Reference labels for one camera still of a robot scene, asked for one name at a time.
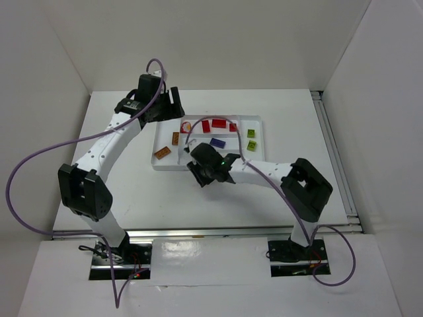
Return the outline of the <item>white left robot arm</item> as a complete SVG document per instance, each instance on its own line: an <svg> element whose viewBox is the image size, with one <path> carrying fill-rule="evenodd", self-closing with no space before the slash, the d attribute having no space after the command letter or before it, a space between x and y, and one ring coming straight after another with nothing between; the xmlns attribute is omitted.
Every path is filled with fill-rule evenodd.
<svg viewBox="0 0 423 317"><path fill-rule="evenodd" d="M162 73L143 74L138 87L115 107L105 134L75 163L58 170L63 205L105 237L111 248L122 252L130 244L111 212L113 197L106 181L112 167L147 123L183 116L178 89L167 90Z"/></svg>

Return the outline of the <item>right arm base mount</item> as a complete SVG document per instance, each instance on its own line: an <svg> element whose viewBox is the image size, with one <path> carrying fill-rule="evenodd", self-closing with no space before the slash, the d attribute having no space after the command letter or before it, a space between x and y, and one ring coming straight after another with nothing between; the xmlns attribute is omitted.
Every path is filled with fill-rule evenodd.
<svg viewBox="0 0 423 317"><path fill-rule="evenodd" d="M270 261L272 277L297 277L330 275L330 266L323 239L313 241L311 247L304 248L290 240L268 241L266 257Z"/></svg>

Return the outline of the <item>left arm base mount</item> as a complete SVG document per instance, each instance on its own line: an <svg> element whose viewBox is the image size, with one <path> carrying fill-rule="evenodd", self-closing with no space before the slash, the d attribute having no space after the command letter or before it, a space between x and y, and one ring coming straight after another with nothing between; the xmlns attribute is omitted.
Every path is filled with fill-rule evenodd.
<svg viewBox="0 0 423 317"><path fill-rule="evenodd" d="M135 274L135 280L147 280L151 277L151 255L153 245L151 242L136 244L135 250L129 255L122 257L112 255L114 275L116 280L126 280L131 274ZM92 256L89 273L90 281L111 280L110 258L106 246L97 242L94 247L80 245L79 251L88 252Z"/></svg>

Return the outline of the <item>orange lego plate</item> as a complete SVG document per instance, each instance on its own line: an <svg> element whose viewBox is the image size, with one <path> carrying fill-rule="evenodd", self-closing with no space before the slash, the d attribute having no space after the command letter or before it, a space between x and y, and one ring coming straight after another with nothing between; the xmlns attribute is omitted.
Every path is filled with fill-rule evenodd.
<svg viewBox="0 0 423 317"><path fill-rule="evenodd" d="M156 159L161 160L167 155L171 154L171 150L168 147L163 147L154 153Z"/></svg>
<svg viewBox="0 0 423 317"><path fill-rule="evenodd" d="M180 133L179 132L173 132L172 146L177 146L179 144L179 139L180 139Z"/></svg>

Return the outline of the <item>blue lego plate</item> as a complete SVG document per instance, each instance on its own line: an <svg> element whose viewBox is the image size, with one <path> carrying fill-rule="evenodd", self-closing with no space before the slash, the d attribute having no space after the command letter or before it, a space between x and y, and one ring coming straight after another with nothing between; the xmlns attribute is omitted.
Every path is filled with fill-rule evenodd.
<svg viewBox="0 0 423 317"><path fill-rule="evenodd" d="M224 149L226 142L220 139L216 139L216 138L211 138L210 140L210 145L213 147L217 147L219 149Z"/></svg>

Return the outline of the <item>red curved lego brick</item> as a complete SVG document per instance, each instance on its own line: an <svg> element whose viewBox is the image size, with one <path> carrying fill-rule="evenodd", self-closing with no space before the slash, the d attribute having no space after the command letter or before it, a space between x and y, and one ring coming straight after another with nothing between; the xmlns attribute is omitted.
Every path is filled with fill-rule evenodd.
<svg viewBox="0 0 423 317"><path fill-rule="evenodd" d="M236 133L236 132L238 131L237 124L235 124L235 123L230 123L230 124L229 124L229 131L230 131L230 132L234 132L234 133Z"/></svg>

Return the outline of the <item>red arched lego block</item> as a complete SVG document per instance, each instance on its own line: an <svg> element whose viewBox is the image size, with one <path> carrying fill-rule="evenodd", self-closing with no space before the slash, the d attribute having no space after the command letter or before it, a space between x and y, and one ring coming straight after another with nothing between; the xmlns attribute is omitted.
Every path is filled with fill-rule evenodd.
<svg viewBox="0 0 423 317"><path fill-rule="evenodd" d="M181 127L180 127L180 132L181 133L189 133L192 129L191 123L190 122L182 122Z"/></svg>

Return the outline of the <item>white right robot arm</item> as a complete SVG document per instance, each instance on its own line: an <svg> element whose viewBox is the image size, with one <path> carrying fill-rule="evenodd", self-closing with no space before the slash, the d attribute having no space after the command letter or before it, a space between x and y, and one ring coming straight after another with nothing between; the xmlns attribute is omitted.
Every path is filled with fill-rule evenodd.
<svg viewBox="0 0 423 317"><path fill-rule="evenodd" d="M333 186L307 159L282 164L248 160L233 153L223 157L206 143L187 147L185 151L192 159L187 167L201 187L216 181L276 190L296 220L290 240L303 248L312 244Z"/></svg>

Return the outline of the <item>small red lego plate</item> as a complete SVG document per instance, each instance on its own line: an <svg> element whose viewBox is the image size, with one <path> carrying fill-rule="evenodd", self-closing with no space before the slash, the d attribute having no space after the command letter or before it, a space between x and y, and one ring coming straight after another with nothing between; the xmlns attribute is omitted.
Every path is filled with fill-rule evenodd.
<svg viewBox="0 0 423 317"><path fill-rule="evenodd" d="M209 120L202 120L201 125L202 125L203 133L210 133L211 132Z"/></svg>

